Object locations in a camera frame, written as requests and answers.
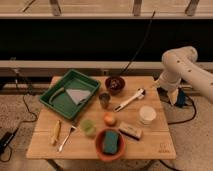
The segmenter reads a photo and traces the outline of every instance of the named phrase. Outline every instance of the eraser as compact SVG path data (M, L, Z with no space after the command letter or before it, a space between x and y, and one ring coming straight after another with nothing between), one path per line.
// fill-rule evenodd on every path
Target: eraser
M134 138L136 140L140 140L142 136L142 129L135 127L131 124L121 122L121 124L118 127L119 131L131 138Z

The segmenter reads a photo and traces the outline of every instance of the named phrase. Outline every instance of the white cup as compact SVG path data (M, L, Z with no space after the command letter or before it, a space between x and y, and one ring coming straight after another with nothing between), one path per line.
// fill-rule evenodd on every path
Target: white cup
M148 125L156 118L156 111L151 106L142 106L139 111L140 114L140 121Z

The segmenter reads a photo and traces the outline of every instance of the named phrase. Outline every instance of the floor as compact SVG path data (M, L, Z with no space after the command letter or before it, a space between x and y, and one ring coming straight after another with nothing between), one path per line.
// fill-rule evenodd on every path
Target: floor
M39 113L41 104L38 95L26 96L30 110ZM177 159L165 161L170 166L187 171L213 170L213 105L200 96L192 97L197 106L197 117L188 123L171 125L170 131L177 152ZM180 109L162 102L168 121L177 121L190 117L193 109ZM0 137L6 131L12 131L22 119L30 119L22 95L0 95ZM21 126L16 137L11 142L13 153L7 163L0 162L1 171L51 171L50 165L44 160L26 159L26 151L30 143L35 123L25 123ZM8 150L2 159L8 157ZM148 161L120 160L112 163L103 163L99 160L56 160L64 170L142 170ZM159 161L156 161L149 171L167 171Z

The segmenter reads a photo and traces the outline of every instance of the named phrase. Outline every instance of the green sponge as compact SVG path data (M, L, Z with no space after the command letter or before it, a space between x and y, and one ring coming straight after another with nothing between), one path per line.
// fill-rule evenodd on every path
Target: green sponge
M118 150L118 133L115 131L106 131L103 143L103 152L115 154Z

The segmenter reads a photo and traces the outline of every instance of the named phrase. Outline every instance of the cable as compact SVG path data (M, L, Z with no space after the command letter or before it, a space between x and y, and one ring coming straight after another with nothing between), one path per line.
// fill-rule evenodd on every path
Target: cable
M10 159L11 159L11 157L12 157L12 153L13 153L13 149L12 149L12 147L10 147L10 146L8 146L8 148L9 148L9 150L10 150L10 152L9 152L9 157L8 157L8 159L7 159L7 160L2 160L2 158L1 158L1 156L0 156L0 161L1 161L1 162L6 163L6 162L9 162L9 161L10 161Z
M19 89L19 87L18 87L18 77L19 77L19 75L17 74L16 77L15 77L15 85L16 85L17 91L20 92L20 89ZM32 93L32 86L31 86L31 87L28 86L28 84L29 84L29 85L31 85L31 84L30 84L29 82L27 82L26 79L23 78L23 80L25 81L25 83L27 84L27 87L28 87L27 94ZM15 136L16 132L19 130L19 128L20 128L20 126L21 126L22 123L32 123L32 122L37 121L37 115L36 115L36 113L30 111L29 106L28 106L28 104L27 104L27 102L26 102L26 100L25 100L25 96L26 96L26 94L23 95L22 100L23 100L23 102L24 102L25 107L27 108L28 113L30 113L30 114L33 116L33 119L31 119L31 120L22 120L22 121L20 121L19 124L18 124L18 126L17 126L17 128L16 128L16 130L13 132L13 133L14 133L14 136ZM10 159L11 159L11 156L12 156L12 147L10 147L10 146L8 145L8 148L9 148L9 150L10 150L10 152L9 152L9 157L8 157L7 160L3 160L3 159L1 158L1 156L0 156L0 161L1 161L1 162L9 162Z
M160 162L162 165L164 165L166 168L170 169L170 170L181 171L181 170L179 170L179 169L176 169L176 168L174 168L174 167L171 167L171 166L167 165L167 164L164 163L162 160L159 160L159 162Z
M133 58L129 61L129 63L127 64L127 66L120 72L119 75L122 75L122 74L129 68L129 66L131 65L131 63L132 63L132 62L135 60L135 58L138 56L139 52L143 49L143 47L144 47L144 45L145 45L145 43L146 43L146 41L147 41L147 38L148 38L148 36L149 36L149 32L150 32L150 30L151 30L152 21L153 21L154 16L155 16L155 11L152 13L152 16L151 16L151 18L150 18L150 20L149 20L149 25L147 26L147 29L146 29L145 36L144 36L144 38L143 38L143 40L142 40L142 42L141 42L139 48L138 48L137 51L135 52Z
M186 123L186 122L192 121L196 117L196 115L197 115L197 108L195 106L195 103L194 103L194 101L188 95L186 95L186 97L188 98L189 102L191 102L191 104L192 104L192 107L194 109L194 114L192 115L191 118L183 120L183 121L168 122L169 125Z
M16 80L15 80L15 84L16 84L16 89L17 89L17 91L20 92L20 89L19 89L19 87L18 87L18 80L17 80L17 77L16 77ZM26 96L26 94L24 94L24 95L23 95L23 98L22 98L22 100L23 100L23 102L24 102L24 105L25 105L25 107L27 108L28 113L30 113L34 118L33 118L32 120L23 120L23 121L20 121L19 124L18 124L18 128L21 126L22 123L32 123L32 122L36 122L37 119L38 119L36 113L30 111L29 106L28 106L28 104L27 104L27 102L26 102L26 100L25 100L25 96Z

